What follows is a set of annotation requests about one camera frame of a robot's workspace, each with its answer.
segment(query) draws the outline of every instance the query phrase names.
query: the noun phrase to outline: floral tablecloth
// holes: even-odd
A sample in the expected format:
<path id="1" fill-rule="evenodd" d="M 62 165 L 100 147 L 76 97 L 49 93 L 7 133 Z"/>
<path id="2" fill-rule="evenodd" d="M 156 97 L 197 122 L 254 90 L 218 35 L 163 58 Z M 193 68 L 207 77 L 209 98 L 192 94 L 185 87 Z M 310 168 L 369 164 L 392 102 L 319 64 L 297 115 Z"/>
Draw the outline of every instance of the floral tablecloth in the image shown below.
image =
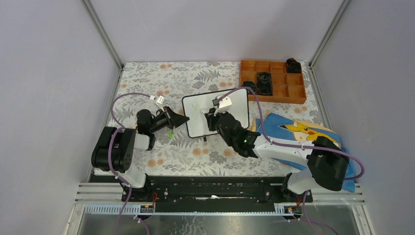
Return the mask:
<path id="1" fill-rule="evenodd" d="M 164 105 L 183 114 L 182 97 L 235 88 L 239 81 L 239 62 L 126 63 L 117 96 L 130 92 L 165 96 Z M 322 124 L 308 72 L 303 64 L 307 100 L 303 105 L 261 102 L 263 115 L 268 111 L 290 119 Z M 115 117 L 127 128 L 136 127 L 136 113 L 156 106 L 148 98 L 130 95 L 114 105 Z M 259 118 L 256 104 L 249 102 L 250 121 Z M 113 119 L 109 126 L 118 127 Z M 219 135 L 191 139 L 186 125 L 157 133 L 152 151 L 134 151 L 133 164 L 149 175 L 222 175 L 285 176 L 296 169 L 272 159 L 243 158 L 228 147 Z"/>

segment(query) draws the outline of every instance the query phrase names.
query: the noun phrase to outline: orange wooden tray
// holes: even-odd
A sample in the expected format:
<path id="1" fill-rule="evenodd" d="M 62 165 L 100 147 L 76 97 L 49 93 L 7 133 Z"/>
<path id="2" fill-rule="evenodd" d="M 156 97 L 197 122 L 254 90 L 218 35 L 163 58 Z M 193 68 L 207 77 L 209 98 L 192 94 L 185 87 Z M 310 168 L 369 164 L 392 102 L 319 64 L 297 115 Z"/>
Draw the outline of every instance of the orange wooden tray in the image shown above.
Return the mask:
<path id="1" fill-rule="evenodd" d="M 273 96 L 257 95 L 259 101 L 303 104 L 307 99 L 302 71 L 301 73 L 287 73 L 285 62 L 241 60 L 239 86 L 244 81 L 256 83 L 256 75 L 259 72 L 270 72 L 273 84 Z M 255 101 L 255 97 L 250 94 L 248 100 Z"/>

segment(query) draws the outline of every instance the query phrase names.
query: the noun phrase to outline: black object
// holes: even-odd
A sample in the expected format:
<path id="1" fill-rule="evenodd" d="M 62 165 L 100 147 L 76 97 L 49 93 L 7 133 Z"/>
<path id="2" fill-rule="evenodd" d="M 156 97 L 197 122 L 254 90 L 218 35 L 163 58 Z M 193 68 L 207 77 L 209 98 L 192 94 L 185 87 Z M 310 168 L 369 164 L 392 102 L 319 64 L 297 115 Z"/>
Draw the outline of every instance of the black object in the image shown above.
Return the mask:
<path id="1" fill-rule="evenodd" d="M 189 121 L 190 118 L 173 112 L 170 107 L 164 106 L 163 110 L 157 110 L 157 116 L 153 116 L 148 109 L 137 112 L 137 132 L 150 137 L 148 150 L 154 147 L 156 136 L 154 132 L 168 127 L 170 129 L 179 127 Z"/>
<path id="2" fill-rule="evenodd" d="M 151 202 L 152 194 L 155 192 L 158 195 L 155 212 L 273 212 L 274 203 L 298 201 L 298 198 L 287 200 L 283 197 L 281 186 L 278 185 L 283 179 L 283 177 L 146 176 L 144 188 L 133 188 L 130 201 Z M 125 201 L 129 188 L 124 186 L 123 189 L 126 193 L 121 200 Z M 195 199 L 210 198 L 212 195 L 222 199 Z M 312 195 L 307 196 L 306 202 L 312 201 Z"/>
<path id="3" fill-rule="evenodd" d="M 220 91 L 220 92 L 228 92 L 228 91 L 232 91 L 233 89 L 228 89 L 228 90 L 222 90 L 222 91 Z M 197 96 L 197 95 L 203 95 L 203 94 L 211 94 L 211 93 L 218 93 L 218 92 L 206 92 L 206 93 L 202 93 L 202 94 L 192 94 L 192 95 L 187 95 L 187 96 L 184 96 L 183 98 L 182 98 L 182 105 L 184 106 L 184 104 L 183 104 L 183 100 L 185 99 L 185 98 L 187 98 L 187 97 L 192 97 L 192 96 Z M 213 103 L 213 106 L 218 106 L 219 105 L 219 102 L 218 102 L 218 99 L 214 99 L 214 100 L 212 100 L 212 103 Z M 247 112 L 247 115 L 248 115 L 248 123 L 250 123 L 250 121 L 249 121 L 249 103 L 247 102 L 247 107 L 248 107 L 248 112 Z M 189 135 L 189 137 L 190 137 L 190 134 L 189 134 L 189 128 L 187 127 L 187 134 Z M 190 138 L 199 138 L 199 137 L 207 137 L 207 136 L 211 136 L 211 135 L 216 135 L 216 133 L 215 134 L 209 134 L 209 135 L 203 135 L 203 136 L 196 136 L 196 137 L 190 137 Z"/>
<path id="4" fill-rule="evenodd" d="M 288 180 L 290 179 L 292 174 L 293 173 L 288 173 L 285 176 L 284 182 L 282 182 L 282 185 L 281 185 L 281 188 L 280 188 L 282 196 L 285 198 L 285 200 L 288 200 L 288 201 L 293 201 L 293 200 L 298 199 L 299 197 L 301 197 L 300 194 L 295 194 L 294 192 L 292 192 L 288 189 Z"/>
<path id="5" fill-rule="evenodd" d="M 253 81 L 245 81 L 242 83 L 241 87 L 249 87 L 253 90 L 254 93 L 256 93 L 256 84 Z"/>
<path id="6" fill-rule="evenodd" d="M 241 122 L 228 112 L 214 115 L 215 110 L 211 108 L 205 114 L 209 131 L 217 131 L 225 143 L 242 157 L 258 158 L 253 149 L 256 137 L 261 134 L 244 129 Z"/>
<path id="7" fill-rule="evenodd" d="M 102 130 L 92 152 L 91 164 L 93 167 L 103 171 L 110 170 L 110 166 L 108 165 L 108 149 L 110 147 L 111 136 L 115 130 L 115 127 L 109 126 L 104 127 Z M 130 168 L 135 139 L 136 131 L 134 129 L 127 128 L 124 132 L 117 133 L 111 149 L 111 160 L 114 170 L 124 173 Z"/>
<path id="8" fill-rule="evenodd" d="M 288 73 L 301 73 L 300 62 L 297 62 L 294 58 L 289 58 L 286 63 Z"/>
<path id="9" fill-rule="evenodd" d="M 340 149 L 328 138 L 319 136 L 313 141 L 314 146 Z M 313 178 L 321 187 L 332 191 L 342 190 L 349 157 L 330 151 L 313 149 L 307 155 L 307 166 L 310 168 Z"/>
<path id="10" fill-rule="evenodd" d="M 285 206 L 284 207 L 285 214 L 292 214 L 291 216 L 283 216 L 284 219 L 298 219 L 301 217 L 302 208 L 301 207 L 294 207 L 294 206 Z"/>
<path id="11" fill-rule="evenodd" d="M 273 95 L 271 73 L 260 72 L 256 75 L 256 94 Z"/>

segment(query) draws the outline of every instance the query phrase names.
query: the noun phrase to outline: blue cloth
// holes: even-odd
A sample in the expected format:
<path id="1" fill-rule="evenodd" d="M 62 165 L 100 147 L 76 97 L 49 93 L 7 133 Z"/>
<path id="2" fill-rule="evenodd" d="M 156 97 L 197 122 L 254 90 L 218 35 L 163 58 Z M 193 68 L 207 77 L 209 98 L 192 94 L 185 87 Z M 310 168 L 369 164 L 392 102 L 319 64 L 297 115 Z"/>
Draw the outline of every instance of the blue cloth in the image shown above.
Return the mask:
<path id="1" fill-rule="evenodd" d="M 259 133 L 262 133 L 261 121 L 259 119 L 256 119 L 255 123 L 256 123 L 256 131 Z M 293 140 L 293 141 L 296 140 L 294 138 L 292 131 L 289 131 L 286 128 L 281 127 L 282 125 L 293 125 L 293 124 L 294 124 L 294 121 L 292 121 L 291 119 L 285 118 L 283 116 L 280 116 L 274 113 L 270 113 L 264 119 L 265 130 L 267 131 L 268 136 L 273 137 L 273 138 Z M 326 131 L 326 130 L 315 128 L 315 127 L 312 127 L 311 129 L 330 136 L 332 139 L 337 141 L 337 143 L 339 143 L 341 146 L 340 137 L 339 135 L 337 135 L 337 133 Z M 342 148 L 342 151 L 348 153 L 348 150 L 345 148 Z M 298 163 L 293 163 L 290 161 L 280 160 L 276 158 L 274 159 L 284 164 L 287 164 L 289 166 L 292 166 L 296 169 L 299 169 L 299 170 L 304 170 L 307 168 L 307 166 L 304 166 Z M 353 177 L 354 175 L 355 175 L 355 169 L 354 169 L 353 163 L 350 161 L 349 165 L 347 166 L 347 170 L 346 170 L 346 178 Z M 355 189 L 354 180 L 344 181 L 343 189 L 349 192 L 354 192 L 354 189 Z"/>

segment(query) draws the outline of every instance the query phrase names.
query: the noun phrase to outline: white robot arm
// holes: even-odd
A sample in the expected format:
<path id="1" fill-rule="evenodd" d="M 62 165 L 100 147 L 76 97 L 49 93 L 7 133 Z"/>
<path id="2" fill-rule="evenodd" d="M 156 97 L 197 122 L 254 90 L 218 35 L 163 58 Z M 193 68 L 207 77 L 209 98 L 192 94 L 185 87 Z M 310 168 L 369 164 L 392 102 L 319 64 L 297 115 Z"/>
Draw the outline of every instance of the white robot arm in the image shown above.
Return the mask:
<path id="1" fill-rule="evenodd" d="M 327 147 L 339 150 L 329 139 L 318 137 L 316 141 L 290 141 L 270 138 L 279 143 L 272 144 L 261 133 L 252 132 L 242 128 L 241 123 L 232 114 L 223 111 L 221 103 L 211 108 L 205 114 L 210 131 L 217 131 L 228 146 L 243 157 L 273 158 L 286 160 L 305 166 L 306 169 L 298 173 L 290 173 L 286 176 L 282 190 L 292 197 L 298 197 L 305 191 L 314 188 L 326 188 L 332 191 L 342 189 L 343 180 L 349 158 L 329 151 L 304 148 L 304 146 Z M 300 145 L 301 148 L 287 145 Z"/>

